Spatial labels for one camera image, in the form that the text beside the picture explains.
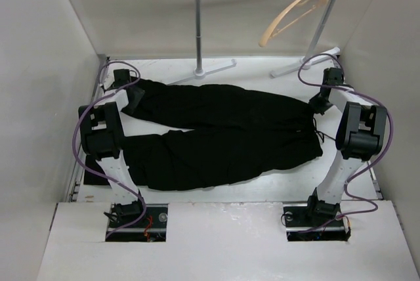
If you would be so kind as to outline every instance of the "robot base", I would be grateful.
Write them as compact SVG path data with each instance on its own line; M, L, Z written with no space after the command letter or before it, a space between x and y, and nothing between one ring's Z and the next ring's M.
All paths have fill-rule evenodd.
M283 205L282 221L286 226L286 236L289 242L315 242L335 240L346 242L350 231L346 231L343 220L333 221L323 228L305 232L310 228L319 227L327 220L313 219L308 216L307 204Z
M134 221L137 217L138 214L126 216L122 221L110 221L107 233L125 223ZM143 219L130 227L123 228L111 234L106 239L106 242L165 242L167 219L168 205L147 205L147 211Z

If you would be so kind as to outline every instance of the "cable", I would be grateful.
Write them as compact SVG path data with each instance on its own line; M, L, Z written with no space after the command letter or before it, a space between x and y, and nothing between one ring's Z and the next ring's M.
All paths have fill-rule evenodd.
M101 101L103 101L103 100L106 100L107 98L110 98L110 97L112 97L112 96L114 96L116 93L118 93L120 90L122 90L122 89L126 89L127 87L129 87L129 86L132 86L132 85L134 85L134 84L136 84L136 83L138 83L139 81L140 81L140 77L141 77L141 75L140 75L140 71L135 67L135 66L133 66L132 64L130 64L130 63L128 63L128 62L125 62L125 61L110 61L110 62L108 62L108 63L106 63L102 68L101 68L101 70L99 71L99 78L100 78L100 75L102 74L102 72L104 71L104 69L105 68L107 68L109 65L111 65L111 64L116 64L116 63L119 63L119 64L125 64L125 65L127 65L127 66L129 66L129 67L131 67L134 71L135 71L135 73L136 73L136 75L137 75L137 79L135 80L135 81L133 81L133 82L130 82L130 83L128 83L128 84L126 84L126 85L123 85L123 86L121 86L119 89L117 89L115 92L113 92L113 93L110 93L110 94L108 94L108 95L105 95L105 96L103 96L103 97L100 97L100 98L98 98L97 100L95 100L95 101L93 101L92 103L90 103L90 105L88 105L88 107L85 109L85 111L82 113L82 115L80 116L80 118L79 118L79 121L76 123L76 126L75 126L75 129L74 129L74 133L73 133L73 138L72 138L72 150L73 150L73 155L74 155L74 157L75 157L75 159L76 159L76 162L83 168L83 169L85 169L86 171L88 171L89 173L92 173L93 175L96 175L96 176L99 176L99 177L102 177L102 178L105 178L105 179L108 179L109 181L112 181L113 183L115 183L115 184L117 184L118 186L120 186L121 188L123 188L124 190L126 190L126 191L128 191L128 192L130 192L131 194L134 194L139 200L140 200L140 202L141 202L141 204L142 204L142 208L143 208L143 211L142 211L142 213L140 214L140 216L137 218L137 219L135 219L134 221L131 221L130 223L126 223L126 224L124 224L124 225L121 225L120 227L117 227L117 228L115 228L115 229L113 229L111 232L109 232L109 233L107 233L107 235L106 235L106 238L109 238L113 233L115 233L115 232L117 232L118 230L121 230L122 228L125 228L125 227L129 227L129 226L131 226L131 225L133 225L133 224L135 224L135 223L137 223L139 220L141 220L142 218L143 218L143 216L146 214L146 203L144 202L144 199L143 199L143 197L142 197L142 195L141 195L141 193L140 193L140 191L138 191L138 192L135 192L134 190L131 190L129 187L127 187L127 186L125 186L124 184L121 184L117 179L115 179L115 178L113 178L113 177L111 177L111 176L107 176L107 175L105 175L105 174L103 174L103 173L99 173L98 171L95 171L95 170L93 170L93 169L91 169L91 168L89 168L89 167L87 167L86 165L85 165L85 163L79 158L79 155L78 155L78 153L77 153L77 145L76 145L76 138L77 138L77 133L78 133L78 131L79 131L79 129L80 129L80 125L81 125L81 123L83 122L83 120L85 119L85 117L87 116L87 114L91 111L91 109L96 105L96 104L98 104L99 102L101 102Z
M359 93L359 92L356 92L356 91L350 91L350 90L348 90L348 88L345 88L345 87L340 87L340 86L331 86L331 85L324 85L324 84L315 84L315 83L309 83L309 82L306 82L304 79L302 79L302 77L301 77L301 72L302 72L302 70L303 70L303 67L305 66L305 64L306 63L308 63L309 61L311 61L313 58L316 58L317 56L329 56L330 58L332 58L334 61L336 61L336 63L338 63L338 65L340 66L340 68L342 69L342 71L343 71L343 73L344 73L344 68L343 68L343 66L341 65L341 63L338 61L338 59L335 57L335 56L333 56L332 54L329 54L329 53L320 53L320 54L315 54L314 56L311 56L310 58L308 58L308 59L306 59L303 63L302 63L302 65L300 66L300 68L299 68L299 70L297 71L297 77L299 78L299 81L300 82L302 82L303 84L305 84L305 85L308 85L308 86L312 86L312 87L321 87L321 88L326 88L326 89L338 89L338 90L341 90L341 91L346 91L346 92L348 92L348 93L350 93L350 94L353 94L353 95L356 95L356 96L359 96L359 97L362 97L362 98L364 98L364 99L367 99L367 100L370 100L371 102L373 102L373 103L375 103L375 104L378 104L378 105L380 105L380 106L382 106L382 107L385 107L380 101L378 101L377 99L375 99L375 98L373 98L373 97L370 97L370 96L368 96L368 95L365 95L365 94L362 94L362 93ZM314 232L314 231L316 231L316 230L318 230L318 229L320 229L320 228L322 228L322 227L325 227L325 226L327 226L328 224L330 224L332 221L335 221L335 220L340 220L340 219L342 219L343 217L346 217L347 215L352 215L352 214L360 214L360 213L370 213L370 212L374 212L374 211L376 211L376 210L378 210L379 209L379 206L373 201L373 200L370 200L370 199L366 199L366 198L363 198L363 197L358 197L358 196L355 196L355 195L353 195L353 194L351 194L351 193L349 193L348 192L348 184L351 182L351 181L353 181L356 177L359 177L361 174L363 174L364 172L366 172L366 171L368 171L369 169L371 169L373 166L375 166L376 164L378 164L382 159L383 159L383 157L385 156L385 154L388 152L388 150L389 150L389 147L391 146L391 142L392 142L392 138L394 137L394 121L393 121L393 119L392 119L392 116L391 116L391 114L389 113L389 111L387 110L387 117L388 117L388 122L389 122L389 136L388 136L388 141L387 141L387 144L385 145L385 147L384 147L384 149L383 149L383 151L377 156L377 158L376 158L376 160L375 161L373 161L373 162L371 162L370 164L368 164L365 168L363 168L361 171L359 171L359 172L357 172L357 173L355 173L353 176L350 176L348 179L347 179L347 181L346 181L346 183L345 183L345 186L344 186L344 191L345 191L345 193L346 193L346 195L347 196L349 196L349 197L351 197L351 198L353 198L353 199L357 199L357 200L360 200L360 201L365 201L365 202L368 202L368 203L370 203L371 205L373 205L373 208L372 209L367 209L367 210L360 210L360 211L349 211L349 212L346 212L346 213L342 213L342 214L340 214L340 215L338 215L338 216L336 216L334 219L331 219L331 220L329 220L329 221L327 221L327 222L325 222L324 224L322 224L322 225L320 225L320 226L318 226L318 227L315 227L315 228L310 228L310 229L308 229L308 230L302 230L302 231L300 231L300 233L307 233L307 232Z
M313 122L314 122L314 126L315 126L315 133L319 136L322 143L324 143L326 141L326 137L329 138L332 141L335 141L335 139L332 136L328 135L325 132L322 132L322 131L318 130L318 123L316 122L315 118L313 118Z
M147 218L147 220L149 220L149 224L148 224L148 226L144 229L144 235L145 235L145 237L147 238L147 241L149 242L149 241L150 241L150 233L147 233L147 230L150 230L150 229L152 228L152 224L153 224L153 217L152 217L152 216L149 216L149 217Z

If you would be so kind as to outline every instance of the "wooden hanger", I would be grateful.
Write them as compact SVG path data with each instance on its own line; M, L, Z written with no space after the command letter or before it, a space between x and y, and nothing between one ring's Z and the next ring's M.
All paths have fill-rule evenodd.
M310 0L294 0L288 7L286 7L273 21L272 23L267 27L266 31L261 36L261 39L259 41L260 47L265 47L268 43L268 40L276 37L279 33L287 29L288 27L292 26L294 23L296 23L301 18L305 17L309 13L315 11L318 7L321 7L327 3L327 0L319 0L315 5L312 6L311 9L307 10L305 13L300 15L300 17L296 18L294 21L290 22L288 25L284 26L281 29L277 29L276 27L278 24L283 20L283 18L295 7L300 7L302 5L305 5Z

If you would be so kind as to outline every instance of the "white wall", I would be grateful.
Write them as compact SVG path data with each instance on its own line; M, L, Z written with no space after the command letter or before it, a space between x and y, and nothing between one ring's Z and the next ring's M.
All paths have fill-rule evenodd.
M35 280L98 59L68 0L0 0L0 271Z
M420 269L419 17L419 0L373 0L343 54L348 81L361 92L382 100L394 117L394 142L376 172L384 197L396 204L417 269Z
M203 0L203 53L304 54L323 9L270 42L259 38L294 0ZM98 53L137 58L195 54L194 0L71 0ZM344 47L371 0L338 0L318 50ZM290 13L289 21L306 9Z

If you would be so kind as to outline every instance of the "black trousers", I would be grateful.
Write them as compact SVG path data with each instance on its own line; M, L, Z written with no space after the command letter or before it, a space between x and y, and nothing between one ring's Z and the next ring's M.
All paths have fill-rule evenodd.
M232 184L322 155L314 113L294 98L232 85L167 86L140 80L138 86L146 94L133 117L193 129L125 139L124 158L138 185L190 190ZM106 181L86 173L85 184Z

